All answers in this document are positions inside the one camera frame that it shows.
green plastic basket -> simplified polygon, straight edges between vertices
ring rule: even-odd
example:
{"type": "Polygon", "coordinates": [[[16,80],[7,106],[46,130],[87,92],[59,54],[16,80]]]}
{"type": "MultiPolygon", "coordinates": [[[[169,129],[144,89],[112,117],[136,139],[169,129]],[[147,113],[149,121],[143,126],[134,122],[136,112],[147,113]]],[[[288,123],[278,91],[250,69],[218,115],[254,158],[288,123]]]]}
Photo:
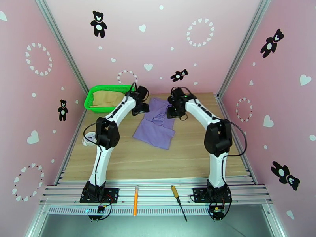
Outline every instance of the green plastic basket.
{"type": "Polygon", "coordinates": [[[101,108],[91,108],[91,106],[93,105],[93,93],[103,90],[103,91],[115,91],[115,92],[120,92],[123,94],[126,94],[129,90],[130,90],[130,85],[97,85],[94,86],[90,89],[84,106],[86,109],[88,110],[92,110],[95,113],[110,113],[112,112],[115,107],[101,107],[101,108]]]}

purple t-shirt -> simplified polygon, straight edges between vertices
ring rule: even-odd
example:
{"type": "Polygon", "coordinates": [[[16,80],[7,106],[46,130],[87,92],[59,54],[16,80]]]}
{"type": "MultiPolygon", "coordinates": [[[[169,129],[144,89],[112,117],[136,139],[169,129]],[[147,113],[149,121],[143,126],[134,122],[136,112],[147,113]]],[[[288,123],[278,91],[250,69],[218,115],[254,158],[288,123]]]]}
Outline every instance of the purple t-shirt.
{"type": "Polygon", "coordinates": [[[167,108],[171,106],[167,100],[151,98],[149,112],[145,113],[133,138],[152,146],[169,149],[175,132],[172,130],[174,118],[167,118],[167,108]]]}

wooden table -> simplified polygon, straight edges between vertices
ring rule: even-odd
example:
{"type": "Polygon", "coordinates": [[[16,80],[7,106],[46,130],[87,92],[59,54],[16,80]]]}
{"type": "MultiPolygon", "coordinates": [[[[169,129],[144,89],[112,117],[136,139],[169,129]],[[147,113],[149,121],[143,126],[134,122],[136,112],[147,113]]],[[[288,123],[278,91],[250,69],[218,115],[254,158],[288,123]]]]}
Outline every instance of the wooden table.
{"type": "MultiPolygon", "coordinates": [[[[167,99],[168,94],[151,94],[151,97],[167,99]]],[[[223,118],[214,94],[196,94],[197,98],[218,117],[223,118]]],[[[79,131],[63,180],[88,180],[96,158],[96,146],[83,146],[83,130],[100,116],[87,111],[79,131]]],[[[132,116],[129,113],[119,126],[120,142],[115,147],[107,168],[107,179],[152,179],[207,177],[210,171],[209,154],[204,147],[205,130],[188,113],[186,121],[175,119],[175,135],[169,150],[153,147],[132,136],[144,115],[132,116]]],[[[230,154],[238,154],[235,144],[230,154]]],[[[247,175],[240,157],[228,157],[226,176],[247,175]]]]}

pink back wall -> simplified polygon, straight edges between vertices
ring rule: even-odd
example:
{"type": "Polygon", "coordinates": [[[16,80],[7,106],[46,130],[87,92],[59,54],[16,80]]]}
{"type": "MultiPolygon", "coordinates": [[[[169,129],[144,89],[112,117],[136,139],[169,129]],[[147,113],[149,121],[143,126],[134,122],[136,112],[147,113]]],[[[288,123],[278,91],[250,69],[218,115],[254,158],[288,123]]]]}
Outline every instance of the pink back wall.
{"type": "Polygon", "coordinates": [[[0,235],[24,236],[60,169],[85,95],[36,2],[0,3],[0,235]],[[60,99],[66,121],[59,120],[60,99]]]}
{"type": "Polygon", "coordinates": [[[260,2],[46,1],[88,88],[137,78],[151,93],[168,93],[173,86],[216,93],[260,2]],[[104,38],[94,35],[93,11],[104,14],[104,38]],[[183,80],[170,79],[184,69],[183,80]]]}
{"type": "Polygon", "coordinates": [[[315,236],[316,230],[315,6],[316,0],[272,0],[224,95],[232,121],[246,131],[254,173],[267,186],[290,237],[315,236]],[[261,48],[279,28],[284,38],[263,58],[261,48]],[[291,182],[297,180],[281,183],[271,170],[273,161],[300,180],[296,191],[291,182]]]}

teddy bear decal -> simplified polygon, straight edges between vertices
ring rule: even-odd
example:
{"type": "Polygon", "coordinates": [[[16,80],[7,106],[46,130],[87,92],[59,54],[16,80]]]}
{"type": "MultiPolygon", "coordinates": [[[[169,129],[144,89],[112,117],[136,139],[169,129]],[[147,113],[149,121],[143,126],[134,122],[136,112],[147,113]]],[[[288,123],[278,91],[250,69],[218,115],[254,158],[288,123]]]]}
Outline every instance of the teddy bear decal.
{"type": "Polygon", "coordinates": [[[262,47],[260,53],[263,53],[262,57],[267,57],[271,52],[275,52],[277,49],[277,43],[284,38],[281,29],[278,29],[273,37],[266,39],[266,44],[262,47]]]}
{"type": "Polygon", "coordinates": [[[106,24],[103,22],[103,13],[93,11],[94,20],[90,23],[91,26],[94,27],[94,35],[96,37],[99,36],[104,38],[105,36],[105,29],[107,29],[106,24]]]}
{"type": "Polygon", "coordinates": [[[170,78],[172,79],[172,82],[176,82],[178,80],[183,80],[183,77],[188,74],[188,71],[184,69],[182,72],[176,71],[175,74],[172,75],[170,78]]]}
{"type": "Polygon", "coordinates": [[[68,109],[66,108],[67,101],[60,100],[60,107],[58,108],[59,112],[59,120],[60,121],[66,121],[66,113],[68,113],[68,109]]]}
{"type": "Polygon", "coordinates": [[[295,191],[297,190],[300,180],[290,175],[289,168],[286,165],[283,167],[276,161],[273,161],[274,167],[271,167],[271,171],[279,177],[279,181],[283,184],[289,184],[295,191]]]}

